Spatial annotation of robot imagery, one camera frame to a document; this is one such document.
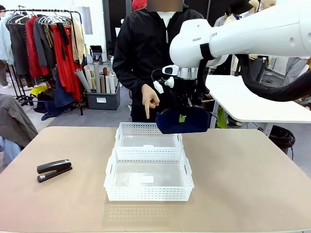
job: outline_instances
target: beige tabletop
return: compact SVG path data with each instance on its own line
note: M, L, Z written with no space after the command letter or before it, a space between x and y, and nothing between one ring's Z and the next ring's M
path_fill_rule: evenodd
M43 130L0 175L0 231L311 229L311 180L257 130L183 135L195 185L188 202L109 202L103 184L115 132ZM37 182L38 165L62 159L70 159L73 170Z

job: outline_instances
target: white plastic basket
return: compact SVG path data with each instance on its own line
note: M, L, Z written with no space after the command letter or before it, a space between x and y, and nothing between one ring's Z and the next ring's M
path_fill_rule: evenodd
M162 134L155 123L120 123L115 147L183 148L181 134Z
M183 149L114 148L104 187L114 201L188 201L194 187Z

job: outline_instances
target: gray plastic bin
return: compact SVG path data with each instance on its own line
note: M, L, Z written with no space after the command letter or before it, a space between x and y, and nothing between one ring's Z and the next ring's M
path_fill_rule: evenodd
M117 110L120 106L120 84L115 94L87 93L90 109Z

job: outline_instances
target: black stapler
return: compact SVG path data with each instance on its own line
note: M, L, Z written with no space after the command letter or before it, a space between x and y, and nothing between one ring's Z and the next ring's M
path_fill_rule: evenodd
M64 172L69 171L71 169L72 169L72 166L71 166L71 162L69 161L69 159L55 161L55 162L51 162L48 164L37 166L38 174L51 171L50 173L47 173L44 175L38 175L38 178L37 178L38 182L39 183L44 182L50 178L63 174Z

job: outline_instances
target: black metal rack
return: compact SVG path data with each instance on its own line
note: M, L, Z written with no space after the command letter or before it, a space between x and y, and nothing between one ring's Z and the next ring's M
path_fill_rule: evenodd
M79 15L79 18L80 18L80 23L82 24L82 18L81 18L81 14L77 11L69 11L69 10L57 10L57 9L10 9L10 10L5 10L6 12L8 11L13 11L13 12L60 12L60 13L69 13L70 14L70 17L71 17L71 21L73 21L73 17L72 17L72 13L76 13ZM74 30L74 25L72 24L72 29L73 29L73 35L74 35L74 39L76 40L76 33L75 33L75 30ZM12 81L12 85L14 87L14 90L15 90L15 93L16 93L16 99L20 102L20 104L22 106L24 105L29 105L30 106L33 106L34 105L34 102L38 102L38 101L34 101L33 100L33 97L30 97L30 96L27 96L25 94L25 90L23 88L23 85L21 83L21 80L17 78L16 76L16 72L15 72L15 68L14 66L11 66L11 69L12 69L12 72L10 70L10 66L8 66L8 71L9 71L9 74L10 74L10 77L11 77L11 81ZM17 89L15 87L15 84L13 82L13 78L12 78L12 74L14 75L14 78L16 80L16 83L17 83ZM81 111L81 115L83 116L83 109L82 107L80 108L80 111Z

